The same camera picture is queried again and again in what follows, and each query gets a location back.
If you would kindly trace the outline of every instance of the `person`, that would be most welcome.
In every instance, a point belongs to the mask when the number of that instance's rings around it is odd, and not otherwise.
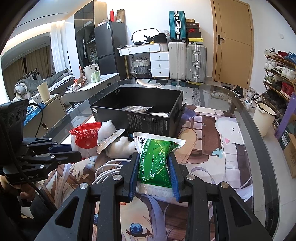
[[[34,218],[21,214],[17,196],[32,202],[30,211]],[[29,184],[11,186],[5,176],[0,176],[1,240],[33,241],[50,217],[50,212]]]

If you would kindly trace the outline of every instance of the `beige cup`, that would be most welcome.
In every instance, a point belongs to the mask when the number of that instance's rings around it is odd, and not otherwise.
[[[50,93],[46,81],[41,85],[37,86],[37,89],[43,102],[48,101],[50,99]]]

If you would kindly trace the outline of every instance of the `wooden door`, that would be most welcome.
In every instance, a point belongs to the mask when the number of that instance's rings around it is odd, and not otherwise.
[[[213,0],[213,6],[217,35],[214,80],[248,88],[254,52],[250,6],[237,0]]]

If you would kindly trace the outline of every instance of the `brown curtain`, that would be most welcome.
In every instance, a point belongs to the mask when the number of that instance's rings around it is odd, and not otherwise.
[[[6,88],[7,95],[12,101],[15,97],[13,93],[13,88],[18,80],[25,75],[25,68],[23,59],[15,61],[3,70],[3,80]]]
[[[50,76],[49,46],[35,50],[26,55],[26,63],[28,72],[37,69],[42,79]]]

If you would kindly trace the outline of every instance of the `bolt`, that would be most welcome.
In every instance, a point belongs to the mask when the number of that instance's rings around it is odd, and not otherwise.
[[[122,176],[119,175],[119,174],[116,174],[116,175],[113,176],[113,180],[115,180],[115,181],[118,181],[118,180],[120,180],[121,178],[122,178]]]
[[[86,189],[88,187],[88,184],[87,183],[81,183],[79,185],[80,189]]]
[[[194,180],[194,179],[195,179],[195,176],[194,176],[193,174],[188,174],[188,175],[186,176],[186,178],[187,178],[188,180]]]
[[[229,184],[227,182],[221,182],[221,187],[223,188],[228,188],[229,187]]]

